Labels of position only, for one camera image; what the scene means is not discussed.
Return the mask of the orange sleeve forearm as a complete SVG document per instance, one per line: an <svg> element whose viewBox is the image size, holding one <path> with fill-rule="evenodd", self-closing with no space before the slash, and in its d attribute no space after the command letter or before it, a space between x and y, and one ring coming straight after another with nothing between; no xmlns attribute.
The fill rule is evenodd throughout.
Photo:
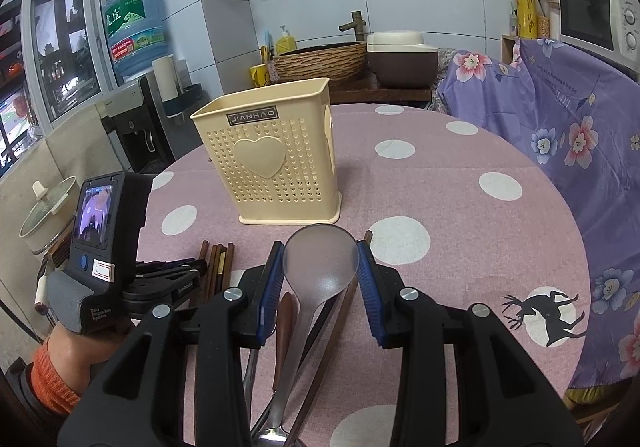
<svg viewBox="0 0 640 447"><path fill-rule="evenodd" d="M55 370L48 341L36 350L28 381L38 403L56 415L69 415L80 401L80 396Z"/></svg>

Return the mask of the left hand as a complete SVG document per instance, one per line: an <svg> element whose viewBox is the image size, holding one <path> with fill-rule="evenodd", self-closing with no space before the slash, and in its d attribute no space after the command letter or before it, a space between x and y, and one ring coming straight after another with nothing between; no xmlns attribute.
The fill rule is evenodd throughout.
<svg viewBox="0 0 640 447"><path fill-rule="evenodd" d="M52 366L62 381L81 395L90 384L92 367L109 360L133 329L134 324L125 320L112 331L78 334L57 323L48 337Z"/></svg>

